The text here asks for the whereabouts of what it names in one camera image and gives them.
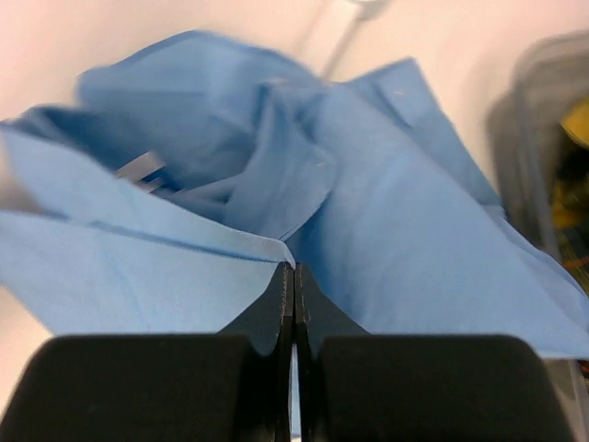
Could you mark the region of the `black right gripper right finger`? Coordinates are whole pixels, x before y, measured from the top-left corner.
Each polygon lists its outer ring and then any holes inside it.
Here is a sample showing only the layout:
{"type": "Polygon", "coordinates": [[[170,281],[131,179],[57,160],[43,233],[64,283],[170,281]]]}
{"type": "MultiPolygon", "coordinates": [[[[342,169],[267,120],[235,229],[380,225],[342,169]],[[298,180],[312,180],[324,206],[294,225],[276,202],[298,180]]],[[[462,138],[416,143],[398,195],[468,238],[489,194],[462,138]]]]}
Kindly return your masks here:
{"type": "Polygon", "coordinates": [[[504,335],[374,335],[294,271],[305,441],[584,441],[577,364],[504,335]]]}

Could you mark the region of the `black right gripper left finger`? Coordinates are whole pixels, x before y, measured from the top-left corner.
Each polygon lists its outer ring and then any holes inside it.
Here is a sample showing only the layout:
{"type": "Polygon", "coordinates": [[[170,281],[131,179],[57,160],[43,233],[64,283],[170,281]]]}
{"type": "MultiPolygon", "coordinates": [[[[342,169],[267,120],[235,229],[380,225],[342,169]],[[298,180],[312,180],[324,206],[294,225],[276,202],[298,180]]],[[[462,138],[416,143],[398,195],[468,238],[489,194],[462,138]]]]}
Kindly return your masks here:
{"type": "Polygon", "coordinates": [[[215,334],[66,336],[30,359],[5,441],[287,441],[294,272],[215,334]]]}

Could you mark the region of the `light blue shirt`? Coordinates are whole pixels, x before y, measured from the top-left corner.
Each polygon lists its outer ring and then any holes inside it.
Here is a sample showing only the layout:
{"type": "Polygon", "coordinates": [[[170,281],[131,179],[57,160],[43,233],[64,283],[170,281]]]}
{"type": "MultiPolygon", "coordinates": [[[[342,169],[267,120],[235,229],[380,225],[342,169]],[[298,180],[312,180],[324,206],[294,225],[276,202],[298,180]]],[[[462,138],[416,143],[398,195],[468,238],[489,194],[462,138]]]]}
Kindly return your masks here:
{"type": "Polygon", "coordinates": [[[190,31],[83,73],[1,138],[32,210],[1,283],[51,332],[217,332],[301,262],[374,334],[588,356],[581,287],[507,222],[419,66],[330,84],[190,31]]]}

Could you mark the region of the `yellow plaid shirt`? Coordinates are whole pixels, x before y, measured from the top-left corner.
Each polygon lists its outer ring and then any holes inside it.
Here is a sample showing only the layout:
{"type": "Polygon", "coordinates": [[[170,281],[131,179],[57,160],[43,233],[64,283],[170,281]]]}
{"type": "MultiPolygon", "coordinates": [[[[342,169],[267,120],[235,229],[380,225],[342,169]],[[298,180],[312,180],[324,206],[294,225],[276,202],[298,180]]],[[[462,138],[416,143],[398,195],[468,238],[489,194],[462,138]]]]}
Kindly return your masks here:
{"type": "Polygon", "coordinates": [[[560,151],[552,219],[562,266],[588,289],[588,99],[560,121],[560,151]]]}

